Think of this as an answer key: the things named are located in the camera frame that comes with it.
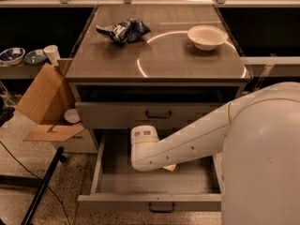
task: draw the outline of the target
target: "bowl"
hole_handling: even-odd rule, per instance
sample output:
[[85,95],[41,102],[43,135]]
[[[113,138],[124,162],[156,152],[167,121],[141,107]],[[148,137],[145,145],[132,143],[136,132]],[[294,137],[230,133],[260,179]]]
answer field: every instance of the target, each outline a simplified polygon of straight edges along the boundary
[[29,52],[24,57],[24,63],[30,66],[42,66],[46,63],[48,57],[42,49]]
[[25,55],[23,48],[10,48],[0,53],[0,62],[7,65],[18,65],[22,62]]
[[194,26],[187,31],[187,36],[192,40],[196,48],[204,51],[214,50],[228,39],[227,33],[215,26]]

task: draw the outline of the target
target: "black metal frame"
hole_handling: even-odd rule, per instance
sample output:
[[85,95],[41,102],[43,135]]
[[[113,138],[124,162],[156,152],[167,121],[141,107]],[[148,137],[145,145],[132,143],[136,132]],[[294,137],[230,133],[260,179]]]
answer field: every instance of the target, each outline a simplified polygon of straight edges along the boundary
[[31,202],[27,213],[22,221],[22,225],[30,225],[31,219],[34,216],[39,202],[53,176],[55,171],[56,165],[58,161],[64,162],[66,160],[65,156],[63,155],[64,148],[59,147],[52,159],[50,166],[48,167],[48,171],[44,175],[42,179],[38,178],[30,178],[30,177],[20,177],[20,176],[7,176],[7,175],[0,175],[0,184],[9,185],[9,186],[22,186],[28,188],[37,188],[36,195]]

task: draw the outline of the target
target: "black cable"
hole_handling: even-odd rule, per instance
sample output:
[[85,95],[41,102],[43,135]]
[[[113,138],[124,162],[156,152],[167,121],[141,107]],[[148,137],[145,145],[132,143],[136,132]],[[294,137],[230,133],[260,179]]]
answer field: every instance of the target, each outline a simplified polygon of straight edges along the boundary
[[[42,180],[42,178],[40,178],[39,176],[37,176],[37,175],[35,175],[33,172],[31,172],[31,171],[29,171],[18,159],[16,159],[11,153],[10,153],[10,151],[8,150],[8,148],[0,141],[0,143],[2,144],[2,146],[7,150],[7,152],[11,155],[11,157],[12,158],[14,158],[15,159],[15,161],[17,161],[28,173],[30,173],[30,174],[32,174],[33,176],[35,176],[37,179],[40,179],[40,180]],[[67,214],[67,212],[66,212],[66,209],[65,209],[65,207],[64,207],[64,205],[63,205],[63,202],[59,199],[59,197],[57,196],[57,194],[49,187],[49,186],[47,186],[47,189],[56,197],[56,199],[57,199],[57,201],[61,204],[61,206],[62,206],[62,208],[63,208],[63,211],[64,211],[64,213],[65,213],[65,216],[66,216],[66,218],[67,218],[67,222],[68,222],[68,224],[70,225],[71,223],[70,223],[70,221],[69,221],[69,219],[68,219],[68,214]]]

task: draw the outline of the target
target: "blue bowl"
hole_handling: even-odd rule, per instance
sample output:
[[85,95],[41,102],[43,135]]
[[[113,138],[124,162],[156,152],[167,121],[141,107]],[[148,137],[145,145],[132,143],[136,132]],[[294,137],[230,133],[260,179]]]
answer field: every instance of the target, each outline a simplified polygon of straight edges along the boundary
[[31,65],[31,66],[42,66],[46,63],[48,57],[46,53],[42,50],[33,50],[29,52],[25,57],[24,57],[24,62],[26,65]]
[[18,65],[22,62],[25,55],[23,48],[6,49],[0,53],[0,62],[8,65]]

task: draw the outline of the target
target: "crumpled black bag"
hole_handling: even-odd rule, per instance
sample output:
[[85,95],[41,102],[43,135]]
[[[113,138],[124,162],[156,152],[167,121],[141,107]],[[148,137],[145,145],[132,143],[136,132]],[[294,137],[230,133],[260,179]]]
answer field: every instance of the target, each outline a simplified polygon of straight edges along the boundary
[[151,29],[140,19],[128,19],[107,27],[97,25],[96,30],[104,37],[119,44],[134,42],[151,32]]

